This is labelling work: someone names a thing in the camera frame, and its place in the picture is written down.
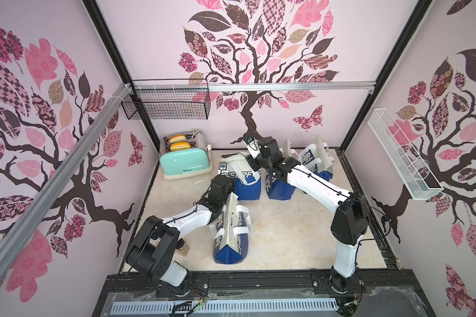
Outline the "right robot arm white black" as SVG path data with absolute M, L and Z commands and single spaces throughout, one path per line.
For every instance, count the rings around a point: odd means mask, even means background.
M 336 258 L 331 267 L 330 284 L 340 294 L 358 281 L 359 246 L 369 227 L 370 212 L 362 192 L 350 192 L 319 177 L 293 157 L 285 157 L 272 137 L 260 140 L 246 137 L 247 162 L 255 171 L 300 189 L 326 207 L 333 215 L 331 233 L 337 240 Z

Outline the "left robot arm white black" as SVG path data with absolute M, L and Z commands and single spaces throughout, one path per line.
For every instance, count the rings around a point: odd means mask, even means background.
M 166 219 L 148 217 L 128 246 L 124 261 L 148 281 L 164 282 L 176 295 L 188 293 L 192 273 L 173 260 L 175 250 L 186 235 L 215 222 L 234 187 L 233 178 L 217 175 L 189 210 Z

